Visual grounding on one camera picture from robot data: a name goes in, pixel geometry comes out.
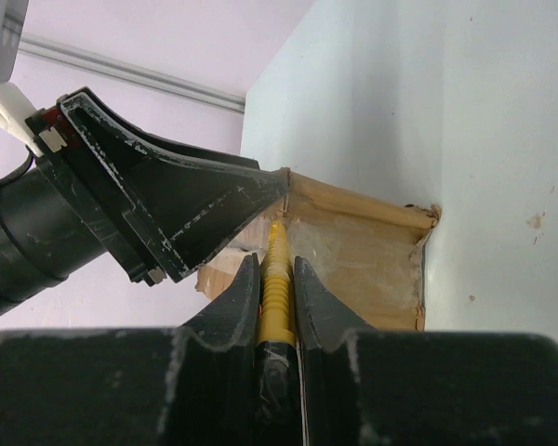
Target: pink wall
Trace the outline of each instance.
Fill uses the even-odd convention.
[[[33,0],[24,31],[244,95],[313,0]]]

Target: black funnel attachment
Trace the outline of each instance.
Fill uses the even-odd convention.
[[[50,166],[42,159],[39,167],[134,282],[187,277],[287,192],[283,178],[253,160],[141,131],[87,88],[31,125],[46,143]],[[79,196],[71,176],[90,197]]]
[[[133,282],[178,282],[287,192],[256,161],[141,131],[88,88],[27,125],[44,156],[0,183],[0,313],[105,251]]]

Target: cardboard box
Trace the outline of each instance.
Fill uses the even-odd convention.
[[[289,194],[198,271],[196,289],[217,297],[244,256],[264,257],[271,222],[282,218],[292,258],[306,257],[349,308],[380,329],[423,330],[423,248],[440,210],[400,207],[289,169],[281,173]]]

